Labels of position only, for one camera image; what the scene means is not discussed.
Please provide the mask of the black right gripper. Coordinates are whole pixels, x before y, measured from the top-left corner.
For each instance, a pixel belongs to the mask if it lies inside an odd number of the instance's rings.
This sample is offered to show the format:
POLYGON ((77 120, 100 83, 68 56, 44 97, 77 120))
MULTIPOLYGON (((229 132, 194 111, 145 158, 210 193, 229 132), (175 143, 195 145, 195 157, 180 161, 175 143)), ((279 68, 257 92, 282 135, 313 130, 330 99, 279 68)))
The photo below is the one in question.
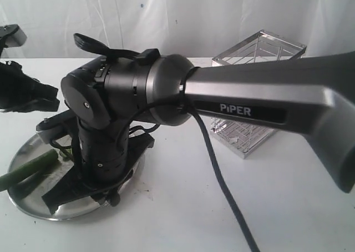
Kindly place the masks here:
POLYGON ((129 127, 123 120, 95 129, 78 120, 78 137, 73 140, 79 175, 71 167, 54 187, 42 196, 53 215, 63 204, 90 196, 96 202, 120 203, 119 190, 134 174, 134 167, 146 149, 154 146, 154 127, 129 127))

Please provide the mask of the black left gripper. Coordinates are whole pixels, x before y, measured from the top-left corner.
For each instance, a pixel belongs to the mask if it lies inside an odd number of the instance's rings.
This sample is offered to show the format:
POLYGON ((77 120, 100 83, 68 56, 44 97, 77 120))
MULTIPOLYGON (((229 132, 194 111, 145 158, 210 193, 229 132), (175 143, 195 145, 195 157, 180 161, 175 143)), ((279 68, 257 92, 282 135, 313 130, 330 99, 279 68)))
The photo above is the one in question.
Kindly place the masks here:
POLYGON ((57 95, 58 88, 26 75, 19 63, 1 63, 1 112, 56 112, 57 95))

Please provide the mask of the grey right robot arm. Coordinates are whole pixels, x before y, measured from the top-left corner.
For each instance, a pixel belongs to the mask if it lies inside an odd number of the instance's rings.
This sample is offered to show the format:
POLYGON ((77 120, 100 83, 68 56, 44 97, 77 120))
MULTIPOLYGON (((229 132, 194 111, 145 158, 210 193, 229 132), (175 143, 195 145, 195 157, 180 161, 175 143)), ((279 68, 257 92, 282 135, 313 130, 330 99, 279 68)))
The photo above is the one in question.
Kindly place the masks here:
POLYGON ((133 121, 178 126, 201 114, 305 137, 335 184, 354 187, 354 53, 201 68, 156 49, 101 56, 61 81, 74 167, 43 195, 51 213, 91 197, 119 202, 118 189, 153 144, 129 137, 133 121))

